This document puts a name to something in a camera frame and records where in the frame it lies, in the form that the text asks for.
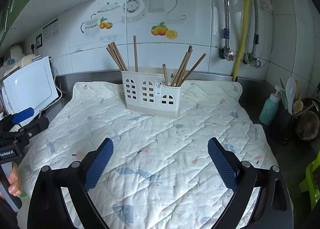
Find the metal bolt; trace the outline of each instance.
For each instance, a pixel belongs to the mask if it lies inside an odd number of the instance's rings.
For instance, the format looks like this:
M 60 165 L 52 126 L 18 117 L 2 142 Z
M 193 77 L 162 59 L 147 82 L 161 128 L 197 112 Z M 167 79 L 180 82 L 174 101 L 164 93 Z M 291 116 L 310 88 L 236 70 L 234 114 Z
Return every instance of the metal bolt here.
M 48 171 L 48 169 L 49 169 L 48 166 L 44 166 L 44 167 L 41 168 L 41 171 L 42 171 L 42 172 L 46 172 L 46 171 Z
M 77 168 L 79 166 L 80 166 L 80 162 L 79 161 L 72 162 L 72 164 L 71 164 L 71 167 L 73 167 L 73 168 Z
M 244 161 L 242 161 L 241 163 L 242 163 L 242 166 L 244 166 L 244 167 L 246 167 L 246 168 L 248 168 L 248 167 L 251 166 L 250 162 L 247 161 L 247 160 L 244 160 Z
M 273 166 L 272 169 L 273 169 L 274 172 L 279 172 L 280 171 L 278 166 Z

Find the orange fruit illustration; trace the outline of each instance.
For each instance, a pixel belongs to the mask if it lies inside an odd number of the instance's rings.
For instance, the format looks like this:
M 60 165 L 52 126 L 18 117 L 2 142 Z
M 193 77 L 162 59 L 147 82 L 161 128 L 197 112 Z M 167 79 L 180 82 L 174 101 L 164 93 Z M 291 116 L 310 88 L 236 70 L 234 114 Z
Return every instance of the orange fruit illustration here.
M 176 32 L 175 30 L 168 30 L 165 33 L 165 36 L 168 39 L 175 39 L 178 36 L 178 32 Z
M 169 29 L 168 29 L 167 27 L 158 27 L 158 28 L 157 28 L 157 33 L 158 33 L 160 36 L 164 36 L 168 30 L 169 30 Z
M 113 26 L 113 24 L 111 22 L 107 22 L 107 23 L 105 23 L 105 25 L 106 25 L 106 29 L 111 29 Z
M 157 26 L 154 26 L 154 27 L 151 28 L 152 35 L 154 35 L 154 36 L 158 36 L 159 35 L 158 32 L 157 32 L 157 29 L 158 29 Z

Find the yellow pipe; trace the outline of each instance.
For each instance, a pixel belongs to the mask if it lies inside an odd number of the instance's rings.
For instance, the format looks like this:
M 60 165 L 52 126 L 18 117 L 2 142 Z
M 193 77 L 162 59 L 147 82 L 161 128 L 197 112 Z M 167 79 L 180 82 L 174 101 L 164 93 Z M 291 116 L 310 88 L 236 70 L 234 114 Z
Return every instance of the yellow pipe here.
M 236 58 L 235 67 L 232 73 L 232 80 L 235 81 L 238 75 L 239 66 L 242 58 L 242 53 L 245 46 L 246 36 L 247 36 L 247 25 L 248 25 L 248 14 L 249 14 L 249 5 L 250 0 L 245 0 L 244 2 L 244 9 L 243 9 L 243 17 L 242 17 L 242 34 L 241 34 L 241 41 L 238 51 L 238 56 Z

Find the white quilted cloth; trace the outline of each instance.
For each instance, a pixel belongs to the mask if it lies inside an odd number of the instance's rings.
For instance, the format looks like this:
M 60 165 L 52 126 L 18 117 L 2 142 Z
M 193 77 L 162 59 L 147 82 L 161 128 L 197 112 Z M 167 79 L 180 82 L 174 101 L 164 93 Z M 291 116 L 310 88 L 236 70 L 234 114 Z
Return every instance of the white quilted cloth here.
M 109 137 L 114 154 L 89 195 L 110 228 L 211 228 L 232 191 L 209 157 L 210 138 L 255 167 L 277 164 L 261 125 L 239 105 L 241 92 L 234 82 L 186 81 L 179 116 L 167 118 L 126 109 L 122 85 L 76 83 L 72 100 L 19 166 L 24 190 L 31 196 L 42 166 L 65 168 Z M 64 195 L 75 226 L 83 228 Z M 255 189 L 239 228 L 257 195 Z

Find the finger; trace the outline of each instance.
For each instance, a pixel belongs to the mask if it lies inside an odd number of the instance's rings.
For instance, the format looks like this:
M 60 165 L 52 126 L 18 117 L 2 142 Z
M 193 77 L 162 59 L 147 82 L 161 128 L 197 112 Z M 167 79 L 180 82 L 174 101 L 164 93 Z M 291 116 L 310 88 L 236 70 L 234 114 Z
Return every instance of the finger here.
M 18 178 L 19 178 L 18 166 L 15 162 L 12 162 L 12 171 L 9 174 L 8 182 L 10 183 L 10 185 L 12 185 L 18 180 Z
M 21 192 L 22 192 L 22 185 L 20 184 L 19 190 L 17 192 L 15 192 L 13 195 L 19 196 L 19 195 L 21 195 Z
M 18 180 L 16 182 L 14 182 L 13 184 L 11 184 L 11 186 L 9 186 L 8 190 L 10 194 L 15 194 L 19 189 L 20 189 L 20 178 L 18 178 Z

